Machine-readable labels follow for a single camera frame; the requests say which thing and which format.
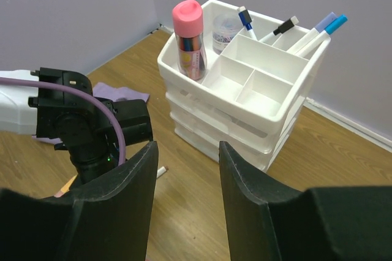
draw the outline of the plastic container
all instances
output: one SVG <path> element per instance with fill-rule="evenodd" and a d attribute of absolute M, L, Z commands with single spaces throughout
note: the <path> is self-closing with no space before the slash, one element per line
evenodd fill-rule
<path fill-rule="evenodd" d="M 195 0 L 183 1 L 173 9 L 172 15 L 179 71 L 192 80 L 199 80 L 204 77 L 207 66 L 202 7 Z"/>
<path fill-rule="evenodd" d="M 217 54 L 227 47 L 243 28 L 238 13 L 222 13 L 213 21 L 213 49 Z"/>
<path fill-rule="evenodd" d="M 227 140 L 237 148 L 247 146 L 261 157 L 273 160 L 290 135 L 303 103 L 317 75 L 330 39 L 301 58 L 287 53 L 309 30 L 295 26 L 273 43 L 260 43 L 247 36 L 243 28 L 220 55 L 213 49 L 213 20 L 222 13 L 235 13 L 237 7 L 210 0 L 202 5 L 204 44 L 208 58 L 204 78 L 186 78 L 178 70 L 176 37 L 172 35 L 158 57 L 171 114 L 177 123 L 187 126 L 190 142 L 196 148 L 203 145 L 207 152 L 211 135 L 216 157 L 218 140 Z M 271 32 L 283 21 L 249 11 L 258 38 Z M 176 130 L 184 138 L 185 131 Z M 244 157 L 255 153 L 243 151 Z M 266 170 L 272 161 L 255 159 L 251 162 Z"/>

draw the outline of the wooden floor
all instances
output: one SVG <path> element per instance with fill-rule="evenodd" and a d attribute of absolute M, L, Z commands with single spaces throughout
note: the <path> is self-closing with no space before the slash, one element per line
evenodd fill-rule
<path fill-rule="evenodd" d="M 158 31 L 89 77 L 150 93 L 148 109 L 159 165 L 148 255 L 159 260 L 229 260 L 218 164 L 174 134 L 157 55 L 168 39 Z M 140 145 L 127 149 L 128 157 Z M 28 136 L 0 133 L 0 186 L 33 197 L 57 192 L 75 174 L 68 154 Z M 291 187 L 392 183 L 392 154 L 304 108 L 268 173 Z"/>

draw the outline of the gray wall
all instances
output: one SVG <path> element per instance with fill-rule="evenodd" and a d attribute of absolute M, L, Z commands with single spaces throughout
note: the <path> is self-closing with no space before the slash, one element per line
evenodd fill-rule
<path fill-rule="evenodd" d="M 155 0 L 158 20 L 172 27 L 182 0 Z M 392 0 L 221 0 L 281 20 L 296 15 L 311 28 L 327 13 L 349 21 L 334 35 L 310 97 L 392 139 Z"/>
<path fill-rule="evenodd" d="M 0 70 L 87 73 L 156 27 L 153 0 L 0 0 Z"/>

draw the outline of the blue marker cap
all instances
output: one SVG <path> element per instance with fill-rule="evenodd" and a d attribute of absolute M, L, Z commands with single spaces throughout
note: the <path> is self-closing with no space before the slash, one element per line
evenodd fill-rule
<path fill-rule="evenodd" d="M 326 33 L 331 35 L 335 32 L 335 30 L 339 29 L 345 22 L 347 21 L 347 17 L 345 15 L 340 15 L 338 19 L 333 21 L 330 25 L 325 28 Z"/>
<path fill-rule="evenodd" d="M 321 20 L 318 25 L 314 26 L 314 28 L 318 31 L 318 33 L 321 33 L 328 25 L 330 25 L 336 19 L 337 19 L 336 14 L 334 12 L 331 12 L 328 14 L 327 17 Z"/>

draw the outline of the white plastic basket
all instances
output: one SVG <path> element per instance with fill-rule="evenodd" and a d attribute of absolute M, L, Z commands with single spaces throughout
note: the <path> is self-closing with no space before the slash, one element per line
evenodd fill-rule
<path fill-rule="evenodd" d="M 209 0 L 202 7 L 207 54 L 205 77 L 193 81 L 179 72 L 174 34 L 158 57 L 172 118 L 177 125 L 176 133 L 182 138 L 187 134 L 186 140 L 198 147 L 195 144 L 200 144 L 199 138 L 204 139 L 203 142 L 208 140 L 200 136 L 204 132 L 199 127 L 203 126 L 204 130 L 209 127 L 211 132 L 221 134 L 219 140 L 227 140 L 241 149 L 244 145 L 264 156 L 265 160 L 258 158 L 251 163 L 265 168 L 274 157 L 278 143 L 287 139 L 283 133 L 299 113 L 330 39 L 307 58 L 300 58 L 285 50 L 308 29 L 295 26 L 267 44 L 251 39 L 243 29 L 218 55 L 213 51 L 214 17 L 236 11 L 237 7 L 216 0 Z M 259 13 L 249 13 L 258 38 L 282 23 Z"/>

